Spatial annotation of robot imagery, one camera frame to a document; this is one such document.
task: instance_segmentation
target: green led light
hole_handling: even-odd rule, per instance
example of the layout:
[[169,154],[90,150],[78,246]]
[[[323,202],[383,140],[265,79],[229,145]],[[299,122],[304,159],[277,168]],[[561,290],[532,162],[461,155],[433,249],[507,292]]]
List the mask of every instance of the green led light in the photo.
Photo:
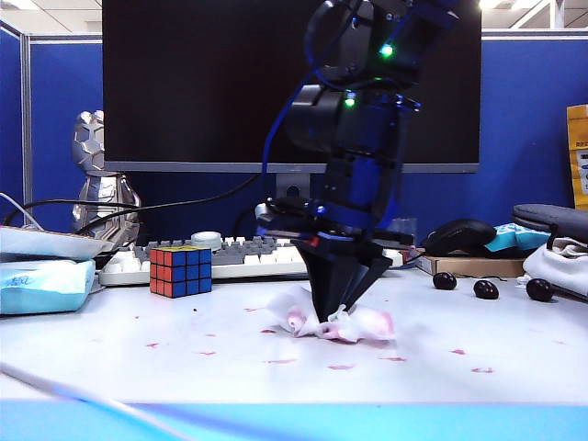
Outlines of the green led light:
[[394,48],[389,44],[385,44],[381,48],[379,48],[379,54],[383,58],[389,58],[394,54]]

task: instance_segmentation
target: silver robot figurine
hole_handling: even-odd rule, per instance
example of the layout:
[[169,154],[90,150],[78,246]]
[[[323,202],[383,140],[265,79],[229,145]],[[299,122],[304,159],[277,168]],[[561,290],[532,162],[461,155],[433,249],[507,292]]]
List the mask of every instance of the silver robot figurine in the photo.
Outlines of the silver robot figurine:
[[[104,170],[104,112],[82,112],[75,122],[73,135],[72,158],[85,173],[79,199],[140,207],[141,200],[130,187],[127,177],[122,173]],[[118,207],[74,205],[73,230],[77,231],[91,221],[121,210]],[[86,234],[121,246],[137,239],[139,226],[137,213],[130,213],[106,220]]]

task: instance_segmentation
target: black monitor screen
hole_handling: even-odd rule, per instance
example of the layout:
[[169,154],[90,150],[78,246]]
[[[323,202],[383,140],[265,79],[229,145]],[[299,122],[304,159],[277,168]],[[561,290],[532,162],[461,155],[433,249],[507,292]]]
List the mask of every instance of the black monitor screen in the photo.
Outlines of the black monitor screen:
[[[303,37],[320,3],[104,0],[107,161],[261,162],[272,121],[308,70]],[[407,164],[478,162],[481,12],[470,0],[455,11],[460,22],[405,93],[423,104],[410,123]],[[322,34],[334,24],[339,17],[325,20]],[[325,158],[280,130],[270,162]]]

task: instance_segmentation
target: monitor stand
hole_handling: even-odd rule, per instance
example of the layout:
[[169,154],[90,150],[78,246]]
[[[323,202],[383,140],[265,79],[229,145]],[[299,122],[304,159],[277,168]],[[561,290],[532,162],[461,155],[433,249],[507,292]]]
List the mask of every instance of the monitor stand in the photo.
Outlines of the monitor stand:
[[310,173],[276,173],[276,198],[284,196],[311,197]]

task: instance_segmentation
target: ceiling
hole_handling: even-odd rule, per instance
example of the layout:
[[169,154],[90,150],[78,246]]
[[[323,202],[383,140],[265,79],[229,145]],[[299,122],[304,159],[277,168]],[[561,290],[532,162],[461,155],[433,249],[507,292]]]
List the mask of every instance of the ceiling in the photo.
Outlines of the ceiling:
[[[18,9],[15,3],[19,1],[23,0],[0,0],[0,18],[23,32],[86,34],[102,31],[102,0],[25,0],[37,9]],[[490,7],[483,9],[483,28],[549,28],[550,0],[524,0],[526,7],[521,9],[513,9],[517,0],[484,1]],[[562,1],[565,27],[587,28],[588,0]]]

